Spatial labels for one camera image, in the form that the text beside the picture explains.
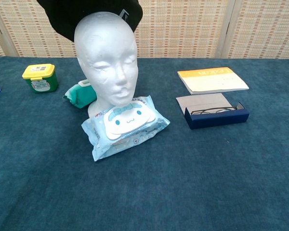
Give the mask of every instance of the yellow lid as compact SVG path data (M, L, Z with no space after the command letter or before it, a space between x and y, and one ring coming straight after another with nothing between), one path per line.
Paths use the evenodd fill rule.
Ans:
M54 65L52 64L36 64L29 65L24 73L23 79L42 80L53 75Z

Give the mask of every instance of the styrofoam mannequin head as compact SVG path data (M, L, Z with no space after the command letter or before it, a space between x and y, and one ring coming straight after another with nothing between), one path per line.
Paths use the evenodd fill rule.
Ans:
M74 40L79 65L97 95L89 117L128 105L138 77L137 45L129 25L116 14L93 13L78 23Z

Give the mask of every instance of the mannequin face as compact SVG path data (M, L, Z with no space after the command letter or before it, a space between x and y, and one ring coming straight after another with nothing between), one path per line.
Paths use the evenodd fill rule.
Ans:
M97 100L126 106L134 96L138 77L137 45L129 26L118 20L87 29L82 43L75 40L75 44L79 64Z

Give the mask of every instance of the mannequin ear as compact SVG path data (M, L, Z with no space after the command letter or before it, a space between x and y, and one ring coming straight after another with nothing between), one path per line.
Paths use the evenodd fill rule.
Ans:
M79 65L82 66L83 64L82 60L79 57L77 57L77 60L78 60Z

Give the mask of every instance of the teal pouch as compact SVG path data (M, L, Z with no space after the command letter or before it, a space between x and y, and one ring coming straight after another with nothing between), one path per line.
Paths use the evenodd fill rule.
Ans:
M89 81L86 79L72 86L65 93L63 98L68 99L74 106L83 108L96 100L96 93Z

